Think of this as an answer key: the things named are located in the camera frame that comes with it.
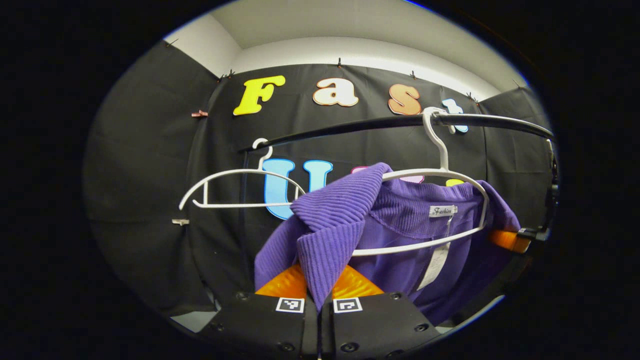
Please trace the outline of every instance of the black rod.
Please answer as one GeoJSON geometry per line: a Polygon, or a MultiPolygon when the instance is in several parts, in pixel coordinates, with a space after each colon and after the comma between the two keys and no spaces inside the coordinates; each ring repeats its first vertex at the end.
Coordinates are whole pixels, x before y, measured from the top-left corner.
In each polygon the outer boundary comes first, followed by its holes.
{"type": "MultiPolygon", "coordinates": [[[[524,131],[526,133],[542,136],[555,142],[554,135],[544,127],[533,124],[532,122],[512,119],[509,117],[500,117],[494,115],[479,115],[479,114],[432,114],[434,124],[436,125],[467,125],[467,126],[484,126],[484,127],[497,127],[502,129],[512,129],[517,131],[524,131]]],[[[275,138],[267,142],[258,144],[256,149],[247,147],[240,151],[253,151],[262,149],[269,146],[278,146],[298,140],[306,140],[312,138],[320,138],[328,135],[337,135],[345,133],[353,133],[355,131],[373,130],[373,129],[387,129],[390,127],[406,127],[406,126],[421,126],[422,115],[401,115],[392,117],[383,117],[371,120],[361,120],[348,122],[345,124],[338,124],[334,126],[328,126],[321,129],[305,131],[303,133],[291,134],[275,138]]]]}

